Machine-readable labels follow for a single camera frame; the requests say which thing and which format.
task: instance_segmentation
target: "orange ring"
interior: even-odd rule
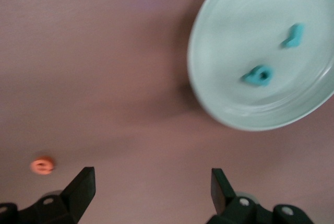
[[[55,163],[49,156],[42,156],[37,158],[30,164],[30,169],[37,174],[47,175],[52,173]]]

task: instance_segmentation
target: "white bowl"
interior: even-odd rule
[[[302,43],[283,48],[303,23]],[[191,85],[219,122],[247,131],[288,125],[334,93],[334,0],[206,0],[188,48]],[[268,86],[242,77],[258,65],[274,70]]]

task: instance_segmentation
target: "teal object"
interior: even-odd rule
[[[250,73],[244,75],[244,82],[255,86],[267,86],[273,77],[273,70],[269,66],[260,65],[255,67]]]
[[[290,29],[290,36],[283,41],[285,48],[296,48],[302,43],[305,25],[303,23],[294,24]]]

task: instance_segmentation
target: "orange object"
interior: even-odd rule
[[[54,160],[49,156],[37,158],[30,164],[30,169],[37,174],[47,175],[54,169]]]

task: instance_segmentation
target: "screw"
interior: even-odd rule
[[[47,198],[43,201],[44,205],[47,205],[47,204],[50,204],[50,203],[53,203],[53,198]]]
[[[285,213],[286,215],[293,215],[293,211],[290,207],[282,207],[282,212]]]
[[[0,214],[8,210],[8,207],[0,207]]]
[[[249,206],[249,200],[245,199],[245,198],[240,198],[239,200],[240,204],[247,207]]]

